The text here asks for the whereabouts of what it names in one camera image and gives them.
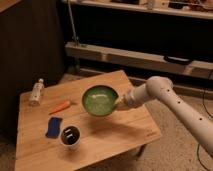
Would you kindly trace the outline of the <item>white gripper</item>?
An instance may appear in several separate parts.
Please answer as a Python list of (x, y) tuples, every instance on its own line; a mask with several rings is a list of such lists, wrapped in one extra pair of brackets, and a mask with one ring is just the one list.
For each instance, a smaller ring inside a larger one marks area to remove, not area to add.
[(147, 101), (146, 85), (135, 87), (127, 92), (121, 98), (118, 98), (114, 106), (117, 110), (129, 110), (131, 108), (138, 108)]

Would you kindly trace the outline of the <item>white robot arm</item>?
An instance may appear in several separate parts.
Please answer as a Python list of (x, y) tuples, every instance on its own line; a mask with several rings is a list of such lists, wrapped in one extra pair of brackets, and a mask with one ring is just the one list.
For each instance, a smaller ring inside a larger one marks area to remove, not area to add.
[(150, 77), (144, 84), (125, 92), (115, 102), (115, 107), (118, 110), (129, 110), (154, 99), (166, 105), (213, 158), (213, 122), (184, 102), (173, 90), (169, 78)]

